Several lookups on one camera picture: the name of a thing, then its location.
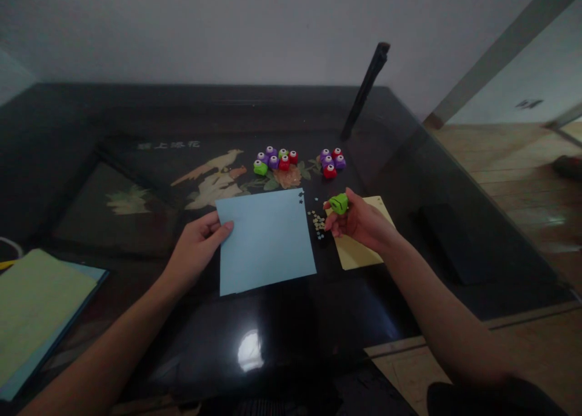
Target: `chinese characters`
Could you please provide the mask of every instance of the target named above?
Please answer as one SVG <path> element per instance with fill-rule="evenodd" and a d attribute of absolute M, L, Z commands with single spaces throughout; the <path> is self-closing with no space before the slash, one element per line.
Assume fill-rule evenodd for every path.
<path fill-rule="evenodd" d="M 151 142 L 138 143 L 138 150 L 150 150 L 150 149 L 182 149 L 182 148 L 194 148 L 200 147 L 200 142 L 198 140 L 190 140 L 187 142 L 159 142 L 154 146 Z"/>

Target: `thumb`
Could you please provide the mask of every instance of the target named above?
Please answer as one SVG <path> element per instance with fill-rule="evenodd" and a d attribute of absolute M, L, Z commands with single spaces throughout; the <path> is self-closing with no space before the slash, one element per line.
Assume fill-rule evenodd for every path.
<path fill-rule="evenodd" d="M 228 221 L 222 225 L 219 229 L 214 231 L 214 234 L 206 239 L 206 242 L 210 245 L 212 249 L 216 249 L 220 244 L 227 239 L 230 232 L 234 228 L 235 223 L 233 221 Z"/>
<path fill-rule="evenodd" d="M 357 195 L 356 193 L 354 193 L 354 191 L 352 189 L 350 189 L 349 187 L 346 187 L 346 196 L 347 196 L 347 199 L 355 206 L 360 206 L 362 204 L 365 204 L 364 198 L 362 198 L 360 195 Z"/>

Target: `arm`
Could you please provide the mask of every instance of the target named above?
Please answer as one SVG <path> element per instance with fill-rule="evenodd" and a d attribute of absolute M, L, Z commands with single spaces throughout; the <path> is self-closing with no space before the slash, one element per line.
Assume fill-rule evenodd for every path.
<path fill-rule="evenodd" d="M 349 235 L 384 260 L 436 360 L 455 384 L 501 387 L 515 368 L 508 351 L 441 282 L 414 247 L 350 189 L 350 209 L 331 213 L 326 230 Z"/>
<path fill-rule="evenodd" d="M 217 212 L 186 225 L 154 285 L 20 415 L 108 413 L 178 300 L 196 283 L 232 228 L 232 222 L 220 226 Z"/>

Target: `dark table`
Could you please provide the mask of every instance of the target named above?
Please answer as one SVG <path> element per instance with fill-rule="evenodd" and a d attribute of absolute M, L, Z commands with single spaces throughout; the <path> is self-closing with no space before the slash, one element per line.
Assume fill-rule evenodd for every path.
<path fill-rule="evenodd" d="M 14 411 L 31 399 L 151 285 L 181 227 L 214 209 L 182 211 L 193 183 L 169 184 L 232 148 L 245 151 L 232 167 L 245 165 L 252 179 L 255 154 L 268 144 L 296 149 L 303 160 L 323 147 L 340 146 L 348 168 L 338 178 L 302 179 L 307 210 L 320 210 L 325 199 L 346 186 L 382 196 L 399 232 L 481 320 L 574 300 L 533 245 L 388 88 L 372 90 L 353 135 L 339 141 L 356 92 L 356 87 L 39 84 L 2 107 L 2 235 L 111 272 L 41 372 L 6 408 Z M 147 156 L 153 150 L 138 149 L 177 141 L 197 141 L 200 151 Z M 101 151 L 95 155 L 98 143 Z M 56 238 L 56 227 L 70 217 L 67 212 L 85 221 L 75 209 L 76 199 L 95 167 L 105 162 L 107 169 L 117 166 L 155 190 L 156 214 L 163 215 L 156 219 L 164 231 L 155 239 L 159 250 L 140 252 L 140 245 L 125 239 L 117 239 L 119 247 Z M 454 209 L 476 245 L 475 260 L 491 269 L 491 282 L 457 282 L 426 237 L 419 209 L 442 203 Z M 282 372 L 365 358 L 362 348 L 420 334 L 382 265 L 343 271 L 333 240 L 318 241 L 311 231 L 318 272 L 309 277 L 221 298 L 215 257 L 172 313 L 122 399 L 169 392 L 194 400 L 229 393 Z M 252 334 L 261 341 L 264 364 L 244 372 L 238 351 Z"/>

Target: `sleeve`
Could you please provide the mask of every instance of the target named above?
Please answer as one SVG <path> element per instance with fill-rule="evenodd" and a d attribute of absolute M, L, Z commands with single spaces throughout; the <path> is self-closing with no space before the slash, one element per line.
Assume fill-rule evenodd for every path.
<path fill-rule="evenodd" d="M 567 414 L 539 387 L 511 378 L 502 389 L 479 393 L 452 384 L 431 384 L 427 395 L 430 416 L 440 415 L 539 415 Z"/>

